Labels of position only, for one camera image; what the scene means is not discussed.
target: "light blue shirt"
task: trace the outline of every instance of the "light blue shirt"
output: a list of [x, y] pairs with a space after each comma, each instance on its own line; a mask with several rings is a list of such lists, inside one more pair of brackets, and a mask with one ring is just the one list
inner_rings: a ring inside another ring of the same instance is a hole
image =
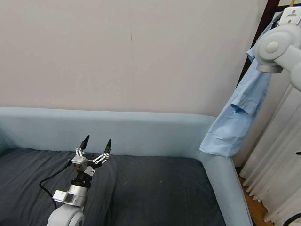
[[[262, 35], [280, 16], [269, 24]], [[271, 74], [256, 70], [258, 62], [253, 48], [247, 51], [247, 55], [252, 64], [202, 141], [200, 150], [203, 152], [225, 157], [235, 155], [266, 97]]]

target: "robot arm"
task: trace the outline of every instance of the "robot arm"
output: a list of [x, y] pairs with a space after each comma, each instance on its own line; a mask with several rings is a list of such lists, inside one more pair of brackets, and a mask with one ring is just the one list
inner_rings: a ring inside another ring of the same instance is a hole
[[301, 7], [284, 10], [278, 27], [262, 36], [255, 45], [258, 71], [290, 72], [290, 82], [301, 91]]
[[87, 193], [91, 187], [92, 176], [95, 169], [102, 166], [110, 157], [111, 139], [105, 151], [96, 159], [90, 160], [85, 157], [85, 148], [89, 136], [75, 149], [75, 157], [71, 160], [77, 176], [71, 181], [67, 192], [56, 190], [53, 199], [63, 205], [55, 209], [48, 219], [47, 226], [82, 226], [85, 220], [83, 209], [87, 202]]

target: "black cable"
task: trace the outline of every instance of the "black cable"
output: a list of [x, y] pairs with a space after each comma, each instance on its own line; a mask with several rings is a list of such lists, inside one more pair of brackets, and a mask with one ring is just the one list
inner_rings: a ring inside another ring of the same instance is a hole
[[283, 226], [288, 226], [290, 223], [294, 222], [298, 218], [301, 218], [301, 213], [297, 213], [296, 215], [293, 215], [291, 218], [286, 220], [286, 222], [284, 222]]
[[52, 202], [53, 202], [53, 205], [54, 205], [55, 209], [57, 208], [56, 202], [52, 199], [52, 194], [51, 194], [51, 192], [48, 191], [48, 190], [42, 185], [42, 183], [43, 183], [44, 181], [47, 181], [47, 180], [53, 178], [53, 177], [56, 176], [57, 174], [63, 172], [65, 169], [67, 169], [69, 166], [71, 166], [71, 164], [72, 164], [72, 162], [71, 162], [70, 160], [68, 160], [68, 163], [67, 163], [62, 169], [60, 169], [60, 170], [57, 171], [56, 173], [52, 174], [51, 176], [49, 176], [49, 177], [47, 177], [47, 178], [45, 178], [45, 179], [43, 179], [42, 181], [39, 182], [40, 188], [43, 189], [43, 190], [50, 196], [50, 198], [51, 198], [51, 200], [52, 200]]

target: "wooden floor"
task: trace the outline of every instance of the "wooden floor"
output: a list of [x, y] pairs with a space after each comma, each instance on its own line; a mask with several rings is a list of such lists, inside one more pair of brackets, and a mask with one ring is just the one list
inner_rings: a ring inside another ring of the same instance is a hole
[[[244, 182], [244, 179], [239, 177], [240, 183], [242, 184]], [[251, 214], [251, 217], [256, 224], [256, 226], [273, 226], [274, 224], [272, 222], [265, 223], [263, 221], [264, 215], [267, 213], [267, 209], [264, 208], [261, 202], [253, 200], [253, 197], [250, 197], [248, 193], [246, 192], [247, 187], [243, 187], [244, 195], [246, 198], [246, 202], [249, 207], [249, 211]]]

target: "white wall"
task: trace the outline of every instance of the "white wall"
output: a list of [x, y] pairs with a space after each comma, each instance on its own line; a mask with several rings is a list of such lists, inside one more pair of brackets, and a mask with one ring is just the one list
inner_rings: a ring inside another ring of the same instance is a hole
[[0, 106], [218, 115], [267, 0], [1, 0]]

